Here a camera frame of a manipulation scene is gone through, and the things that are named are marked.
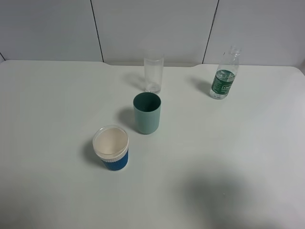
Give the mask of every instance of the clear plastic cup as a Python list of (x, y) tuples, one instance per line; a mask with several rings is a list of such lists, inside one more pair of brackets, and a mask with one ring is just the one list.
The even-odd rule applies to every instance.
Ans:
[(147, 50), (144, 57), (145, 91), (158, 94), (161, 91), (164, 54), (159, 50)]

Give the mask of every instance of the plastic water bottle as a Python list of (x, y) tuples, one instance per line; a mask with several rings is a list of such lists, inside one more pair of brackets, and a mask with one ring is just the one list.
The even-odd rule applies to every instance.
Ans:
[(223, 56), (210, 89), (210, 96), (213, 99), (227, 97), (237, 75), (240, 52), (240, 48), (231, 46), (229, 52)]

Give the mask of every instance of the blue paper cup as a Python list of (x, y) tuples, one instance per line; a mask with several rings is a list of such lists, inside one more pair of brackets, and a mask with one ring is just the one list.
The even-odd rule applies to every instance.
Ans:
[(92, 143), (96, 155), (109, 170), (117, 171), (127, 164), (129, 138), (119, 126), (101, 128), (94, 135)]

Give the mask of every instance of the teal cup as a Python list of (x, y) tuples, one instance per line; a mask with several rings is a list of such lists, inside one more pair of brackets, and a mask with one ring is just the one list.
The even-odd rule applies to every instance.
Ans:
[(138, 130), (149, 135), (158, 129), (161, 99), (154, 93), (143, 92), (133, 99), (134, 119)]

